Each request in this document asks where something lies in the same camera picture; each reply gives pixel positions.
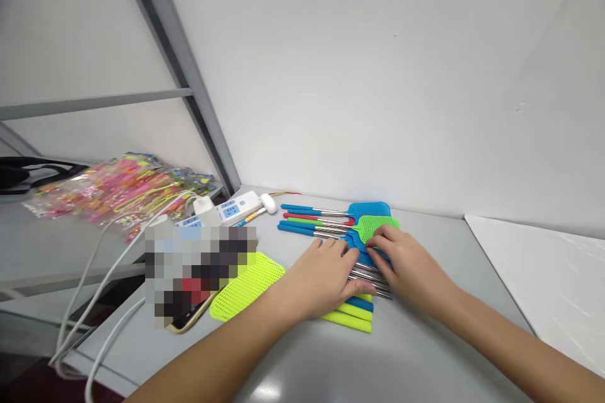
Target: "black bag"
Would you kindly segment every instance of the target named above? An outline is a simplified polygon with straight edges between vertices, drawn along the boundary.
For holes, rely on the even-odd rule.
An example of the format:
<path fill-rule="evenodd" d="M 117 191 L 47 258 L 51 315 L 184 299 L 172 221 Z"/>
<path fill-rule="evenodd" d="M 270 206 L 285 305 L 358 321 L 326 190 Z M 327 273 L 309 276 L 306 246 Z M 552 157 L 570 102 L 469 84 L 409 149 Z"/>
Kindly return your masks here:
<path fill-rule="evenodd" d="M 59 164 L 70 168 L 66 169 L 59 165 L 51 164 Z M 24 168 L 29 166 L 39 167 L 33 169 Z M 24 183 L 24 181 L 31 176 L 32 171 L 43 168 L 54 170 L 57 174 L 38 179 L 32 183 Z M 73 164 L 71 162 L 51 161 L 39 157 L 0 157 L 0 195 L 25 194 L 28 193 L 31 188 L 71 178 L 87 168 L 88 166 L 85 165 Z M 24 189 L 11 189 L 22 184 L 27 184 L 28 187 Z"/>

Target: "power cord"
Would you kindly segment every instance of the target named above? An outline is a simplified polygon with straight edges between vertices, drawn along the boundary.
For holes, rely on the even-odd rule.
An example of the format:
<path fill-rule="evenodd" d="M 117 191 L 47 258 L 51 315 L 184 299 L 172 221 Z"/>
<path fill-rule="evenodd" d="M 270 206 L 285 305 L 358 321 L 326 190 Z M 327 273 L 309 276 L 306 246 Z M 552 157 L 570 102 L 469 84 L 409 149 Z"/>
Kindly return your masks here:
<path fill-rule="evenodd" d="M 61 368 L 61 361 L 63 356 L 65 356 L 67 354 L 67 352 L 69 352 L 69 343 L 71 342 L 73 335 L 75 334 L 75 332 L 77 332 L 77 330 L 80 328 L 80 326 L 82 325 L 82 323 L 84 322 L 84 320 L 86 319 L 86 317 L 88 316 L 88 314 L 90 313 L 90 311 L 92 310 L 93 306 L 95 305 L 96 301 L 100 298 L 101 296 L 101 292 L 103 291 L 103 289 L 105 288 L 105 286 L 107 285 L 107 282 L 109 281 L 109 277 L 111 277 L 113 271 L 115 271 L 115 268 L 117 268 L 117 266 L 122 262 L 122 260 L 124 259 L 124 257 L 126 257 L 126 255 L 128 254 L 128 252 L 130 251 L 130 249 L 132 248 L 132 246 L 134 246 L 134 244 L 138 241 L 138 239 L 141 237 L 141 235 L 143 234 L 143 232 L 145 231 L 145 229 L 147 228 L 148 225 L 153 224 L 153 222 L 162 214 L 164 214 L 164 212 L 169 209 L 172 205 L 174 205 L 176 202 L 178 202 L 179 200 L 181 200 L 186 194 L 191 194 L 193 196 L 197 196 L 197 194 L 193 191 L 186 191 L 183 192 L 181 194 L 178 195 L 178 197 L 176 197 L 174 200 L 172 200 L 169 204 L 167 204 L 166 206 L 164 206 L 159 212 L 157 212 L 150 221 L 144 223 L 141 225 L 141 231 L 134 237 L 134 239 L 132 240 L 132 242 L 126 247 L 126 249 L 124 250 L 124 252 L 122 252 L 122 254 L 118 257 L 118 259 L 115 261 L 115 263 L 112 265 L 112 267 L 109 269 L 109 271 L 107 271 L 107 274 L 105 275 L 105 277 L 103 278 L 103 280 L 101 281 L 99 288 L 97 289 L 97 291 L 95 292 L 95 295 L 93 296 L 93 298 L 90 300 L 90 302 L 88 303 L 88 306 L 86 308 L 86 310 L 84 311 L 84 313 L 82 313 L 82 315 L 80 316 L 80 318 L 78 319 L 78 321 L 75 323 L 74 327 L 71 329 L 71 331 L 69 331 L 69 334 L 67 335 L 67 338 L 65 338 L 65 340 L 63 340 L 63 336 L 65 335 L 65 330 L 66 330 L 66 325 L 67 325 L 67 318 L 69 318 L 69 314 L 71 311 L 71 308 L 76 300 L 77 297 L 77 293 L 80 291 L 80 289 L 83 286 L 83 282 L 84 279 L 86 278 L 86 275 L 88 273 L 88 270 L 90 269 L 90 266 L 92 264 L 92 261 L 94 260 L 96 253 L 98 252 L 98 248 L 99 245 L 101 244 L 101 240 L 103 238 L 103 235 L 105 234 L 105 232 L 107 231 L 107 229 L 109 228 L 109 226 L 111 225 L 111 223 L 113 223 L 114 221 L 120 219 L 116 218 L 114 220 L 112 220 L 112 222 L 110 222 L 110 224 L 108 224 L 104 229 L 103 232 L 101 232 L 101 236 L 99 237 L 95 250 L 93 251 L 93 253 L 91 254 L 91 257 L 89 258 L 88 264 L 86 265 L 86 268 L 84 269 L 84 273 L 82 275 L 82 278 L 80 279 L 79 285 L 76 289 L 76 292 L 74 292 L 74 295 L 72 296 L 72 300 L 70 301 L 68 310 L 66 311 L 66 314 L 64 316 L 64 323 L 61 323 L 61 328 L 59 330 L 59 338 L 57 338 L 57 349 L 55 351 L 55 355 L 50 359 L 49 361 L 49 365 L 52 365 L 55 367 L 55 369 L 57 370 L 57 373 L 59 374 L 59 376 L 69 376 L 69 378 L 66 379 L 81 379 L 81 375 L 74 375 L 73 373 L 66 373 L 62 368 Z M 105 350 L 108 348 L 111 339 L 113 338 L 113 336 L 118 332 L 118 328 L 119 326 L 121 326 L 125 320 L 127 320 L 128 315 L 133 313 L 135 311 L 136 308 L 140 307 L 141 304 L 145 302 L 145 299 L 143 298 L 142 300 L 138 301 L 133 307 L 131 307 L 125 314 L 124 316 L 118 321 L 118 323 L 116 324 L 116 326 L 113 328 L 113 330 L 111 331 L 109 337 L 107 338 L 107 340 L 105 341 L 105 343 L 103 344 L 103 346 L 101 347 L 101 351 L 99 352 L 95 362 L 93 363 L 93 368 L 91 369 L 89 375 L 88 375 L 88 380 L 86 382 L 86 392 L 85 392 L 85 398 L 87 403 L 91 403 L 92 400 L 92 383 L 95 379 L 95 373 L 98 370 L 101 361 L 103 360 L 103 357 L 105 355 Z"/>
<path fill-rule="evenodd" d="M 76 291 L 74 292 L 73 296 L 71 297 L 71 301 L 69 301 L 69 305 L 67 306 L 67 310 L 65 311 L 65 315 L 63 316 L 63 320 L 61 321 L 61 325 L 60 325 L 61 327 L 59 328 L 59 335 L 57 336 L 57 345 L 55 347 L 55 352 L 59 351 L 61 349 L 61 346 L 63 345 L 63 343 L 65 341 L 65 331 L 67 330 L 67 324 L 69 322 L 69 316 L 71 315 L 71 309 L 73 308 L 74 304 L 76 303 L 76 299 L 78 298 L 78 295 L 80 294 L 80 291 L 82 290 L 82 287 L 84 286 L 84 281 L 86 279 L 86 276 L 88 275 L 90 266 L 93 264 L 93 260 L 95 259 L 96 254 L 99 251 L 99 247 L 101 246 L 101 241 L 103 240 L 105 233 L 107 232 L 109 227 L 111 227 L 118 220 L 123 219 L 124 217 L 134 215 L 134 214 L 144 214 L 144 213 L 132 212 L 132 213 L 128 213 L 128 214 L 123 214 L 119 217 L 116 217 L 111 222 L 109 222 L 109 224 L 107 224 L 105 226 L 103 231 L 101 231 L 101 235 L 99 236 L 99 239 L 96 242 L 93 252 L 90 254 L 90 257 L 88 258 L 88 263 L 86 263 L 86 267 L 84 268 L 84 273 L 82 274 L 82 277 L 80 278 L 80 282 L 78 283 L 78 286 L 76 287 Z M 65 354 L 63 354 L 59 358 L 57 358 L 54 363 L 55 371 L 61 378 L 65 379 L 65 380 L 80 380 L 80 379 L 86 378 L 86 375 L 73 374 L 72 372 L 64 370 L 63 364 L 62 364 L 63 357 L 65 357 Z"/>
<path fill-rule="evenodd" d="M 90 369 L 90 373 L 88 374 L 88 379 L 86 380 L 86 387 L 84 388 L 84 401 L 86 403 L 95 403 L 93 400 L 93 383 L 95 382 L 95 375 L 101 367 L 101 362 L 105 358 L 105 353 L 107 348 L 111 345 L 113 338 L 120 332 L 120 328 L 122 324 L 126 324 L 130 316 L 145 302 L 145 298 L 142 298 L 135 305 L 128 309 L 128 311 L 122 315 L 122 318 L 116 323 L 113 327 L 112 331 L 109 333 L 107 340 L 103 343 L 99 354 L 97 355 L 95 362 L 93 363 L 92 368 Z"/>

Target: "metal shelf frame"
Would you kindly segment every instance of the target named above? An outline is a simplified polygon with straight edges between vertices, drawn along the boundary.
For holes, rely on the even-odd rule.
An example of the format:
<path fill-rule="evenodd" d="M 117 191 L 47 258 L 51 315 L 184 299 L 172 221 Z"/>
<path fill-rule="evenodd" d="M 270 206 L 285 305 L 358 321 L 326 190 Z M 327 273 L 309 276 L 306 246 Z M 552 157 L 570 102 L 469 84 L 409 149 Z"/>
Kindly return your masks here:
<path fill-rule="evenodd" d="M 229 197 L 239 188 L 241 181 L 174 2 L 137 0 L 137 3 L 177 88 L 0 106 L 0 140 L 23 156 L 40 156 L 33 146 L 14 133 L 3 121 L 181 98 L 216 167 L 218 177 L 223 183 L 223 192 Z"/>

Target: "person's left hand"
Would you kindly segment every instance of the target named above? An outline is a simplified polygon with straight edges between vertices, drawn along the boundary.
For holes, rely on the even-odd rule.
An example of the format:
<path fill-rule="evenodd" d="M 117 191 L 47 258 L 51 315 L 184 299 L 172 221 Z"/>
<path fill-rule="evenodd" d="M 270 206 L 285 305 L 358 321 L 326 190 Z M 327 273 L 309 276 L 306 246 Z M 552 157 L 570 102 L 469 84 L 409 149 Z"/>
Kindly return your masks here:
<path fill-rule="evenodd" d="M 359 258 L 358 249 L 347 248 L 343 239 L 316 239 L 267 293 L 275 295 L 280 310 L 291 310 L 289 314 L 297 321 L 319 318 L 357 294 L 375 295 L 371 283 L 361 279 L 347 281 Z"/>

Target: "hand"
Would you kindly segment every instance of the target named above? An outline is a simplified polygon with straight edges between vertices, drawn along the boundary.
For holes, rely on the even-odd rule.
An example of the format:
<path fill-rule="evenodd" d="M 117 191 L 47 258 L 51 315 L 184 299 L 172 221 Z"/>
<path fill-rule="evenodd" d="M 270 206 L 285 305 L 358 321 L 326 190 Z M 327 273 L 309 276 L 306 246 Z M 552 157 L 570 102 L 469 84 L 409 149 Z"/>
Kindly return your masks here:
<path fill-rule="evenodd" d="M 294 266 L 266 292 L 279 301 L 280 310 L 287 311 L 296 322 L 319 318 L 360 294 L 376 294 L 374 285 L 365 280 L 347 281 L 359 258 L 359 250 L 347 250 L 347 243 L 339 239 L 321 239 L 312 245 L 294 263 Z"/>
<path fill-rule="evenodd" d="M 387 255 L 392 268 L 373 247 Z M 432 317 L 437 317 L 459 292 L 441 266 L 409 233 L 383 225 L 374 232 L 366 248 L 391 288 Z"/>

